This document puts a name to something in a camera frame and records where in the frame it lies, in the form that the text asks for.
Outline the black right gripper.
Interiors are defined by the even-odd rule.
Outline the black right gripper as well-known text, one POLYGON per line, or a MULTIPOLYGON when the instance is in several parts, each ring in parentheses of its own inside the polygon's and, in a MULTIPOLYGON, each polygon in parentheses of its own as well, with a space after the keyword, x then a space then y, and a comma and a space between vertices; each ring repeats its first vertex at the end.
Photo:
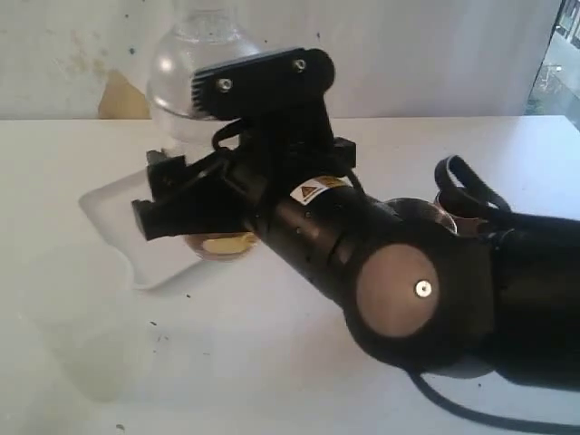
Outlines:
POLYGON ((205 113, 226 122, 212 137, 213 152, 194 162, 147 153, 151 198, 131 202, 146 240, 265 227, 291 190, 318 176, 352 183, 337 203, 324 200, 323 215, 333 222, 358 217, 356 145, 334 137, 323 102, 219 104, 205 113))

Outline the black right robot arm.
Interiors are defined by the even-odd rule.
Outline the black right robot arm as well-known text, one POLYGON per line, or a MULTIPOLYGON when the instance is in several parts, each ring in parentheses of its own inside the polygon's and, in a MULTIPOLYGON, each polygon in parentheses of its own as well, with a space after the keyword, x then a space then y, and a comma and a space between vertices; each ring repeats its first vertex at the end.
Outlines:
POLYGON ((248 231, 339 306, 372 358, 410 373, 473 356, 513 382, 579 386, 579 225, 515 213, 456 156, 436 168, 484 227, 462 236, 368 196, 321 104, 236 116, 195 162, 147 154, 148 240, 248 231))

